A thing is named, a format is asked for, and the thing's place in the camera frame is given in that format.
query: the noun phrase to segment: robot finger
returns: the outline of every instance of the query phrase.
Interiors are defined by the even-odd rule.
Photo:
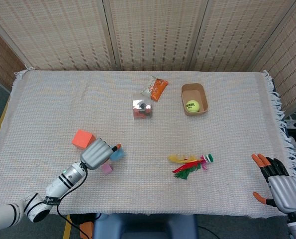
[[[270,167],[270,163],[268,162],[268,165],[265,165],[264,162],[266,162],[266,160],[264,160],[264,162],[263,162],[261,160],[261,158],[259,158],[255,154],[252,155],[252,159],[256,162],[256,164],[258,165],[258,167],[261,169],[261,172],[262,172],[262,174],[263,174],[266,182],[268,183],[268,177],[271,176],[270,170],[268,169],[268,167]]]
[[[113,151],[113,152],[116,152],[118,149],[120,149],[121,148],[121,144],[119,143],[119,144],[117,144],[116,146],[114,146],[111,150]]]
[[[257,156],[265,164],[265,166],[270,166],[271,165],[271,163],[268,161],[268,159],[264,155],[259,153],[259,154],[257,154]]]
[[[258,154],[257,155],[260,160],[266,165],[267,170],[270,172],[271,176],[275,176],[278,175],[275,171],[275,169],[273,168],[273,165],[271,164],[270,160],[268,158],[266,158],[264,155],[262,154]]]
[[[283,169],[279,166],[279,164],[272,160],[271,158],[267,157],[268,161],[271,163],[272,168],[274,169],[274,171],[276,172],[276,175],[284,175],[284,171]]]
[[[253,196],[262,204],[270,205],[276,207],[274,199],[263,198],[259,193],[253,192]]]
[[[280,162],[278,159],[274,158],[274,162],[276,162],[279,166],[279,169],[282,171],[283,175],[289,176],[288,171],[286,170],[285,166],[282,162]]]

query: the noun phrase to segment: tablecloth fringe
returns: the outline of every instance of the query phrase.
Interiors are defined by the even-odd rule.
[[[280,99],[280,95],[275,91],[275,86],[273,83],[273,78],[270,76],[270,74],[265,70],[263,73],[265,73],[265,79],[268,81],[268,87],[269,87],[269,94],[272,99],[272,105],[275,110],[276,115],[276,121],[279,124],[279,131],[283,138],[283,144],[286,148],[286,158],[288,161],[289,168],[287,169],[289,171],[289,174],[294,178],[296,181],[296,153],[294,152],[294,146],[292,145],[291,139],[287,137],[285,130],[286,130],[286,123],[283,121],[285,114],[284,111],[282,111],[282,103]]]
[[[16,78],[15,78],[15,81],[13,82],[13,86],[12,86],[12,91],[11,91],[11,93],[10,93],[10,97],[12,97],[12,95],[14,94],[18,82],[19,82],[21,79],[23,79],[23,75],[24,75],[27,71],[33,71],[33,70],[35,70],[34,67],[27,67],[26,65],[25,65],[25,67],[26,67],[25,70],[22,70],[22,71],[19,71],[19,72],[15,72]]]

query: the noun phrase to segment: black cable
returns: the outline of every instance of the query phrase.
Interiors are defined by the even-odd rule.
[[[221,239],[221,238],[219,238],[218,237],[218,235],[216,235],[214,232],[212,232],[211,230],[209,230],[209,229],[207,229],[207,228],[205,228],[205,227],[202,227],[202,226],[197,226],[198,228],[202,228],[202,229],[204,229],[204,230],[207,230],[209,233],[211,233],[211,234],[213,234],[217,239]]]
[[[86,166],[85,166],[83,163],[81,163],[81,165],[82,165],[82,167],[84,168],[84,170],[85,170],[85,172],[86,172],[85,178],[83,179],[83,181],[82,181],[82,182],[81,182],[76,188],[73,188],[72,190],[70,190],[70,191],[68,191],[66,194],[64,194],[64,196],[60,199],[60,201],[62,201],[62,200],[68,195],[68,194],[70,194],[71,192],[75,191],[75,190],[78,189],[80,186],[82,186],[82,184],[86,181],[87,176],[88,176],[88,171],[87,171]],[[85,232],[83,232],[83,230],[81,230],[78,226],[74,225],[74,224],[71,223],[67,218],[65,218],[63,215],[60,214],[60,212],[59,212],[59,205],[57,205],[57,207],[56,207],[56,211],[57,211],[58,215],[59,215],[61,218],[63,218],[63,219],[64,219],[65,221],[67,221],[72,227],[78,229],[82,234],[84,234],[88,239],[90,239],[89,236],[88,236]]]
[[[95,221],[96,221],[97,219],[99,219],[100,217],[101,217],[101,213],[99,213],[99,216],[95,218]]]

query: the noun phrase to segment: blue object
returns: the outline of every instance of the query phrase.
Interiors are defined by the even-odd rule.
[[[99,239],[198,239],[196,215],[102,214],[95,224]]]
[[[119,159],[123,158],[125,156],[122,147],[115,151],[111,156],[110,160],[111,161],[118,161]]]

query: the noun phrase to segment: cardboard tray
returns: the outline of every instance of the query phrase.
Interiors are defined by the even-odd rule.
[[[206,95],[204,88],[199,83],[192,83],[192,84],[185,84],[181,88],[182,91],[182,103],[183,103],[183,109],[184,113],[187,116],[199,116],[204,114],[208,109],[208,104],[206,100]],[[199,111],[192,113],[188,112],[186,109],[186,103],[188,101],[195,100],[199,103]]]

